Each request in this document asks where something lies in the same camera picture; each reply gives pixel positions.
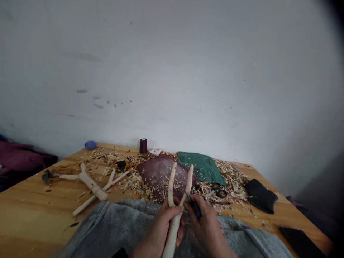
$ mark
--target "blue ball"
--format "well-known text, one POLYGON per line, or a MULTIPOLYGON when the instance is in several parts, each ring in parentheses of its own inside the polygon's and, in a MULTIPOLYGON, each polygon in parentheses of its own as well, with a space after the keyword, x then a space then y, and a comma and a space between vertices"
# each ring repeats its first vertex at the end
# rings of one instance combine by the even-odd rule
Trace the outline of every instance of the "blue ball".
POLYGON ((94 149, 95 147, 97 147, 97 143, 95 141, 88 141, 85 143, 86 149, 94 149))

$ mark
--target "brown leather sheet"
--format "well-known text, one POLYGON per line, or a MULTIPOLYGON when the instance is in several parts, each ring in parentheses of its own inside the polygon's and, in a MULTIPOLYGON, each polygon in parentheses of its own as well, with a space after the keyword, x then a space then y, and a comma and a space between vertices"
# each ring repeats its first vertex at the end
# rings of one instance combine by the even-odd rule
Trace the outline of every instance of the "brown leather sheet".
MULTIPOLYGON (((168 181, 174 163, 175 161, 169 155, 164 154, 137 166, 137 170, 143 180, 152 189, 154 196, 157 197, 160 204, 167 198, 168 181)), ((173 196, 179 200, 182 199, 185 191, 187 174, 188 170, 178 163, 173 184, 173 196)), ((192 184, 196 181, 197 177, 193 175, 192 184)))

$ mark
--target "dark red thread spool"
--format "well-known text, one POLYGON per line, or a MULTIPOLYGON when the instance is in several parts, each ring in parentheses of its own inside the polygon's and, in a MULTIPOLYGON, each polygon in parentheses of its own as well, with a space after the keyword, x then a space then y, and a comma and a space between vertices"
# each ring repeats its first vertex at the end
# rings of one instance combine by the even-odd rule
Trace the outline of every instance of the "dark red thread spool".
POLYGON ((140 140, 140 153, 141 154, 146 154, 147 153, 147 139, 146 138, 142 138, 140 140))

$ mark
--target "spool of thread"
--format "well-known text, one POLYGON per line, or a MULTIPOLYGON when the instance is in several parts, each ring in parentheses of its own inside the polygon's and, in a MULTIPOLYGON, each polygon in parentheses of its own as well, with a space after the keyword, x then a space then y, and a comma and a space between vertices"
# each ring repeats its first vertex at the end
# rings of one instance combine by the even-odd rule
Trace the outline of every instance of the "spool of thread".
POLYGON ((140 140, 140 153, 141 154, 147 153, 147 139, 146 138, 142 138, 140 140))
POLYGON ((95 141, 85 142, 86 149, 94 149, 95 147, 97 147, 97 143, 95 141))

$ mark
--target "carved wooden slingshot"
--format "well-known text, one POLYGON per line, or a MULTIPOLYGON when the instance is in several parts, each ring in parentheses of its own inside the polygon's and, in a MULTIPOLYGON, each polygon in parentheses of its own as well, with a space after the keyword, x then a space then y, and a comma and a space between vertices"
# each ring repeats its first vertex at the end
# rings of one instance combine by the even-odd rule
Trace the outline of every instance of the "carved wooden slingshot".
MULTIPOLYGON (((167 196, 168 196, 169 207, 175 206, 175 203, 173 201, 173 182, 175 180, 176 167, 177 167, 177 163, 175 162, 173 164, 171 176, 170 176, 169 182, 168 182, 168 195, 167 196)), ((187 183, 186 183, 186 188, 185 188, 185 193, 187 193, 188 195, 190 194, 190 191, 191 191, 192 176, 194 173, 193 170, 194 170, 194 166, 191 165, 190 169, 189 169, 189 173, 187 175, 187 183)), ((187 198, 185 193, 184 193, 182 200, 180 201, 180 204, 179 204, 179 206, 181 206, 181 212, 177 216, 175 216, 169 224, 167 240, 166 240, 164 252, 162 254, 163 258, 172 258, 173 254, 175 252, 177 233, 178 233, 178 229, 179 229, 179 222, 180 222, 180 218, 183 215, 184 203, 185 203, 185 200, 187 198)))
MULTIPOLYGON (((112 173, 110 175, 109 181, 106 184, 106 186, 103 187, 103 190, 106 191, 107 189, 110 188, 110 186, 116 184, 118 181, 120 181, 123 177, 125 177, 128 173, 130 173, 131 171, 133 171, 134 169, 131 168, 129 169, 127 172, 125 172, 124 174, 122 174, 121 176, 119 176, 118 178, 116 178, 114 180, 114 175, 116 172, 116 168, 117 165, 115 165, 116 167, 112 169, 112 173)), ((79 208, 77 208, 74 212, 73 212, 73 216, 78 215, 80 212, 82 212, 87 206, 89 206, 95 199, 97 199, 97 196, 94 195, 91 198, 89 198, 87 201, 85 201, 81 206, 79 206, 79 208)))
POLYGON ((99 198, 99 200, 103 201, 108 198, 108 194, 97 185, 96 182, 86 173, 85 163, 80 164, 81 173, 78 175, 65 175, 65 174, 54 174, 53 177, 63 178, 63 179, 70 179, 70 180, 81 180, 84 182, 85 185, 88 186, 89 189, 99 198))

